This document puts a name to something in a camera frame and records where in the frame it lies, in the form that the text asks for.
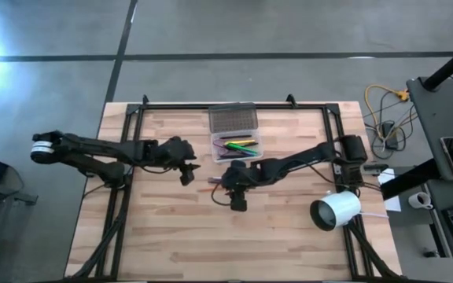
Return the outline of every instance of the plastic container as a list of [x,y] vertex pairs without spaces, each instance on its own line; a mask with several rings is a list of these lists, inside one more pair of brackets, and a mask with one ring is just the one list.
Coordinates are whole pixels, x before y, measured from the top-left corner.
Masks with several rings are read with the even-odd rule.
[[[232,160],[250,160],[263,156],[263,143],[258,131],[258,119],[254,103],[231,103],[216,105],[209,108],[209,128],[211,131],[212,159],[216,163],[230,162]],[[258,145],[247,147],[256,152],[255,155],[228,158],[222,156],[232,155],[231,151],[223,148],[228,141],[254,139]]]
[[[251,135],[251,138],[231,138],[231,139],[222,139],[226,137],[234,136],[243,136]],[[245,140],[245,139],[254,139],[258,142],[258,145],[249,146],[248,149],[254,150],[257,152],[254,156],[246,157],[235,157],[235,158],[222,158],[222,155],[226,153],[227,149],[223,149],[220,145],[231,140]],[[263,156],[263,144],[261,142],[260,133],[257,129],[255,130],[232,130],[222,133],[211,134],[211,149],[212,149],[212,159],[216,163],[230,162],[232,160],[250,160],[255,158],[260,158]]]

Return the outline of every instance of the wooden tabletop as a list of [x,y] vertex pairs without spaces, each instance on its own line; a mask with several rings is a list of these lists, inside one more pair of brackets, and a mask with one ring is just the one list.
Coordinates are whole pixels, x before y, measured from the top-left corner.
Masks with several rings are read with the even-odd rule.
[[[369,149],[359,103],[338,103],[344,132],[361,136]],[[99,139],[120,140],[126,106],[106,105]],[[263,158],[285,157],[326,141],[322,113],[317,110],[258,110],[258,120]],[[197,156],[194,163],[201,168],[188,186],[181,186],[178,171],[155,175],[135,170],[120,280],[350,279],[341,229],[321,231],[309,215],[310,203],[326,191],[334,191],[332,184],[310,169],[302,169],[273,186],[250,190],[247,212],[231,211],[211,201],[207,178],[221,176],[228,164],[212,161],[207,111],[145,111],[141,139],[164,142],[175,135],[190,142]],[[332,178],[330,164],[315,167]],[[372,177],[365,181],[377,182]],[[92,178],[86,191],[100,184],[100,179]],[[221,193],[217,198],[229,200]],[[100,189],[83,200],[66,275],[74,274],[98,245],[108,199],[109,191]],[[386,214],[379,192],[362,189],[360,200],[364,212]],[[399,274],[389,221],[371,216],[363,219],[368,240]],[[355,250],[362,266],[357,243]],[[110,252],[112,248],[107,264],[111,264]]]

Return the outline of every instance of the light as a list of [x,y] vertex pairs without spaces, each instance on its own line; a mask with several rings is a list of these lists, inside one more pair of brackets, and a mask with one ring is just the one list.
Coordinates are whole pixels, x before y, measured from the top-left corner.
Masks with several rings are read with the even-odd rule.
[[311,204],[311,217],[321,230],[331,231],[346,225],[361,212],[359,198],[349,191],[330,193]]

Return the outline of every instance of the gray floor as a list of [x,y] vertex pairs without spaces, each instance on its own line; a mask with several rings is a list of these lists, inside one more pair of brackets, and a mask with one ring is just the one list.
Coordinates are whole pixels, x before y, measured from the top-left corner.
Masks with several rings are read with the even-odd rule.
[[[0,56],[114,55],[129,0],[1,0]],[[127,54],[453,51],[453,0],[141,0]],[[173,61],[123,63],[114,101],[360,101],[371,83],[403,89],[448,58]],[[95,137],[113,62],[0,63],[0,160],[37,193],[17,205],[0,243],[0,281],[63,275],[85,178],[61,165],[30,161],[31,136],[59,129]],[[380,90],[371,94],[377,108]],[[386,98],[386,104],[396,102]],[[398,119],[411,103],[385,111]],[[430,158],[420,124],[388,164]],[[449,263],[413,252],[429,236],[393,230],[405,275],[453,281]]]

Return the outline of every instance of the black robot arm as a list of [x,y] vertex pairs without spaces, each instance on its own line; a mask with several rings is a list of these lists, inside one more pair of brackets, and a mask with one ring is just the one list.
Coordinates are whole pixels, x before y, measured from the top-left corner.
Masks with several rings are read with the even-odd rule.
[[[195,160],[192,146],[180,137],[168,139],[159,145],[157,140],[112,142],[83,138],[75,134],[52,131],[35,134],[31,159],[39,164],[63,163],[77,168],[82,174],[98,175],[108,186],[120,187],[125,183],[124,164],[134,167],[179,169],[180,180],[186,186],[193,181],[193,170],[198,165],[186,164]],[[116,158],[104,163],[92,156]]]
[[360,166],[367,160],[361,138],[347,135],[337,140],[341,144],[342,157],[337,155],[334,144],[323,142],[312,149],[282,159],[270,158],[246,163],[234,160],[221,177],[221,185],[230,196],[230,209],[246,211],[245,191],[257,186],[269,186],[283,179],[289,172],[320,162],[331,162],[341,166],[341,173],[350,185],[363,182]]

